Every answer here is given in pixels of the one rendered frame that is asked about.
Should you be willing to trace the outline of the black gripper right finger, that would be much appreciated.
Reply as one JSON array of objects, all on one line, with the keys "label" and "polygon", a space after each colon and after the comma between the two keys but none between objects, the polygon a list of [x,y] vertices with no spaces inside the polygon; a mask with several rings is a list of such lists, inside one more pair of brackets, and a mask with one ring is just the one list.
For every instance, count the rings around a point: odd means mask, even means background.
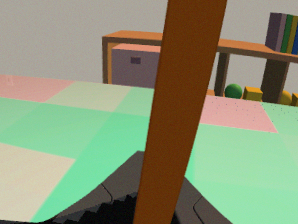
[{"label": "black gripper right finger", "polygon": [[172,224],[233,224],[193,185],[184,177]]}]

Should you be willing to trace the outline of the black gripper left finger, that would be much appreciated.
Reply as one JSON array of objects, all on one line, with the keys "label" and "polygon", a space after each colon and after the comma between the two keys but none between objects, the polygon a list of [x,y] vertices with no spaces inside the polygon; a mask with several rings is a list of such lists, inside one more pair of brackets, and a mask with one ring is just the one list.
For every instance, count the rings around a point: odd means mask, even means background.
[{"label": "black gripper left finger", "polygon": [[0,224],[133,224],[144,153],[134,152],[92,192],[47,221],[0,220]]}]

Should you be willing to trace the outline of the brown tapered bar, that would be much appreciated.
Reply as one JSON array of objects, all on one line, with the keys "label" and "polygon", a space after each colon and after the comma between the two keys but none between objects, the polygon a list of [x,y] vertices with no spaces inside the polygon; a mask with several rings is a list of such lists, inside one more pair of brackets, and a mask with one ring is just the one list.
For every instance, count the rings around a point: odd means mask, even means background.
[{"label": "brown tapered bar", "polygon": [[133,224],[172,224],[227,0],[168,0]]}]

